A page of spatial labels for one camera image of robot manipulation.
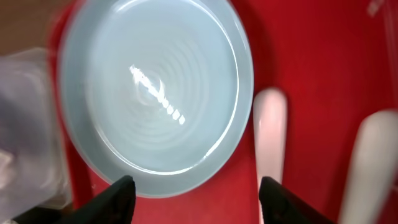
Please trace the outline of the large light blue plate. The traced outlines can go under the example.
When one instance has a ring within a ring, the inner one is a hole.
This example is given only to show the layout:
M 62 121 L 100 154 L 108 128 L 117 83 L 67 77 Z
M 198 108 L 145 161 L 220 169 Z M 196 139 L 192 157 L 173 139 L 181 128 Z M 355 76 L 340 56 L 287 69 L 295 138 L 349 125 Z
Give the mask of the large light blue plate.
M 251 111 L 254 70 L 229 1 L 84 1 L 58 61 L 62 113 L 105 181 L 184 194 L 217 173 Z

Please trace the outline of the white plastic fork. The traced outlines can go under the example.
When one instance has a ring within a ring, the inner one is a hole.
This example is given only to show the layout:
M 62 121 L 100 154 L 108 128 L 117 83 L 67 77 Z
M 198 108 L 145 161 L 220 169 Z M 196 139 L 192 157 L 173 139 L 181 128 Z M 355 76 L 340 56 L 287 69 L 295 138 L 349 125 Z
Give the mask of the white plastic fork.
M 287 99 L 277 88 L 260 91 L 253 101 L 254 147 L 257 185 L 263 177 L 282 182 L 285 138 L 287 132 Z

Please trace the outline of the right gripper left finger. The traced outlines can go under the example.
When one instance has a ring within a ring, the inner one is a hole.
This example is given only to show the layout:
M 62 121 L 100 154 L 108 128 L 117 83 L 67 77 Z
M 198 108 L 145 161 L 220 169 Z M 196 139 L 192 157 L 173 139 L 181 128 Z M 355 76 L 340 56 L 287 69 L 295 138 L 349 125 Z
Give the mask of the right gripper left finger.
M 135 204 L 135 183 L 125 175 L 69 214 L 35 207 L 13 218 L 12 224 L 131 224 Z

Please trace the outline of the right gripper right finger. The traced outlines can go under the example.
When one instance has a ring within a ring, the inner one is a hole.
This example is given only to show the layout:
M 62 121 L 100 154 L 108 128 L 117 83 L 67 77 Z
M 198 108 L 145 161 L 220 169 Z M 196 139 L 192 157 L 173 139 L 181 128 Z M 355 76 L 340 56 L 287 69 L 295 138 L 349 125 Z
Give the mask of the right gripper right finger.
M 264 224 L 334 224 L 271 177 L 261 179 L 259 202 Z

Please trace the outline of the white plastic spoon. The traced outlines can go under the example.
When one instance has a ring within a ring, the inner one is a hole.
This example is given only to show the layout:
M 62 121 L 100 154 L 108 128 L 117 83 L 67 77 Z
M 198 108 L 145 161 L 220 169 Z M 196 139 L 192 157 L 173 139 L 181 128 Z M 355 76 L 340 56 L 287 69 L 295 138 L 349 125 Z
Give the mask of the white plastic spoon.
M 378 111 L 359 126 L 338 222 L 376 223 L 396 172 L 397 111 Z

